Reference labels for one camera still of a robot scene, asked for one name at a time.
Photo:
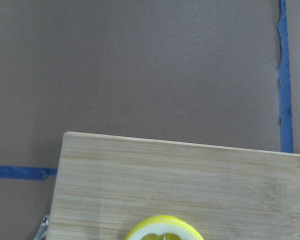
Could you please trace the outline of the wooden cutting board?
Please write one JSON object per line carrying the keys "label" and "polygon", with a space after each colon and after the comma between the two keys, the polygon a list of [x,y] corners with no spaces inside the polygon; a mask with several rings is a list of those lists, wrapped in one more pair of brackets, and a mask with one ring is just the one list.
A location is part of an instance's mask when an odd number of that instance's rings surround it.
{"label": "wooden cutting board", "polygon": [[157,215],[206,240],[300,240],[300,154],[64,134],[49,240],[123,240]]}

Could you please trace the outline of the yellow lemon slice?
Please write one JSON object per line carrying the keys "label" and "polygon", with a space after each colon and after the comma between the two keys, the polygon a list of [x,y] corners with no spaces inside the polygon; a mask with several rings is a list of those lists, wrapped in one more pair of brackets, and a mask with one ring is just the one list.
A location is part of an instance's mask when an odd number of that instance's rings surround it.
{"label": "yellow lemon slice", "polygon": [[126,240],[203,240],[187,222],[171,215],[149,217],[135,225]]}

